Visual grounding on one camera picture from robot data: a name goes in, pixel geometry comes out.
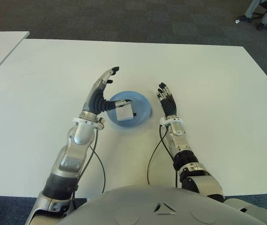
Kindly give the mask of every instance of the black joint cover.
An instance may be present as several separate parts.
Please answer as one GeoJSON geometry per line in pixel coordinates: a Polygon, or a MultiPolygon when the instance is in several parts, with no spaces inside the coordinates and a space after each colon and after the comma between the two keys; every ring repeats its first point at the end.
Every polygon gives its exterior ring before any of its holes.
{"type": "Polygon", "coordinates": [[[225,198],[222,195],[214,194],[214,195],[208,195],[207,197],[212,198],[218,202],[223,203],[225,201],[225,198]]]}
{"type": "Polygon", "coordinates": [[[196,177],[196,176],[204,176],[204,171],[192,171],[190,172],[188,169],[185,169],[180,174],[180,182],[182,182],[187,177],[196,177]]]}
{"type": "Polygon", "coordinates": [[[173,167],[178,171],[183,165],[188,163],[197,163],[198,159],[194,153],[190,150],[184,150],[178,152],[174,157],[173,167]]]}
{"type": "Polygon", "coordinates": [[[74,191],[77,191],[77,182],[77,178],[61,177],[51,173],[46,181],[43,195],[48,198],[67,200],[74,191]]]}
{"type": "Polygon", "coordinates": [[[189,191],[193,191],[193,192],[199,193],[197,185],[193,181],[193,179],[185,178],[183,181],[181,181],[181,183],[182,183],[182,185],[181,185],[182,188],[184,188],[186,190],[189,190],[189,191]]]}

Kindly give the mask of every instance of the robot forearm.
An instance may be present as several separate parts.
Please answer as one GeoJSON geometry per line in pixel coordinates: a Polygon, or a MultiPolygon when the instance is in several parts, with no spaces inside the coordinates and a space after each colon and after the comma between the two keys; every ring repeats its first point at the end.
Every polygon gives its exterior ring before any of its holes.
{"type": "Polygon", "coordinates": [[[185,139],[183,121],[176,115],[176,104],[170,90],[164,83],[159,87],[161,89],[158,89],[157,97],[165,112],[165,118],[161,118],[160,125],[168,127],[166,134],[168,149],[174,160],[174,169],[180,176],[182,188],[223,202],[224,194],[220,184],[199,163],[185,139]]]}

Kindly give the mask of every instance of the blue plate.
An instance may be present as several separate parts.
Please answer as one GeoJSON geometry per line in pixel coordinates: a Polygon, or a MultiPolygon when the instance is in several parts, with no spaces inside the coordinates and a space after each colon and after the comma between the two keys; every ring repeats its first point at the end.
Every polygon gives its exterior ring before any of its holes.
{"type": "Polygon", "coordinates": [[[113,123],[124,128],[132,128],[144,123],[149,118],[151,113],[151,106],[148,99],[146,99],[143,95],[135,91],[123,91],[114,95],[110,99],[110,101],[118,101],[124,99],[130,99],[132,101],[132,111],[137,115],[133,118],[133,120],[118,122],[115,109],[113,109],[107,112],[108,117],[113,123]]]}

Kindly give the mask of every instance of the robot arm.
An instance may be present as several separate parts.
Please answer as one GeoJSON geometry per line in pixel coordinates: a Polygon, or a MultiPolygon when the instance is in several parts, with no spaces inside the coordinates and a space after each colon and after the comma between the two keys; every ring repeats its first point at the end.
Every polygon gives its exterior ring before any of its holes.
{"type": "Polygon", "coordinates": [[[190,149],[183,128],[183,121],[176,114],[176,104],[169,88],[161,83],[157,92],[165,117],[160,125],[168,127],[166,134],[168,149],[173,157],[174,169],[178,171],[182,188],[224,201],[224,194],[218,181],[199,163],[190,149]]]}
{"type": "Polygon", "coordinates": [[[26,221],[27,225],[31,223],[34,215],[41,211],[48,212],[53,218],[62,218],[68,211],[72,193],[78,188],[87,149],[94,140],[94,130],[103,129],[102,118],[98,119],[97,115],[130,102],[128,99],[110,102],[103,97],[106,84],[112,83],[109,77],[115,75],[118,70],[118,67],[114,67],[106,71],[95,82],[79,118],[73,119],[76,124],[68,132],[67,145],[58,154],[44,190],[39,193],[26,221]]]}

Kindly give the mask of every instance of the robotic finger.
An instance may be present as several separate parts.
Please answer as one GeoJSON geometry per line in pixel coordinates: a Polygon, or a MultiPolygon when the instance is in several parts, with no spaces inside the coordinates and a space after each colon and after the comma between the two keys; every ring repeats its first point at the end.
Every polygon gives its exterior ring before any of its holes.
{"type": "Polygon", "coordinates": [[[83,106],[82,113],[79,116],[81,119],[86,119],[84,116],[88,113],[98,115],[101,112],[130,104],[131,100],[129,99],[110,102],[104,99],[103,96],[103,91],[106,87],[106,84],[113,82],[112,80],[109,80],[109,77],[115,75],[119,69],[119,67],[114,67],[105,71],[104,74],[102,74],[102,76],[94,83],[83,106]]]}

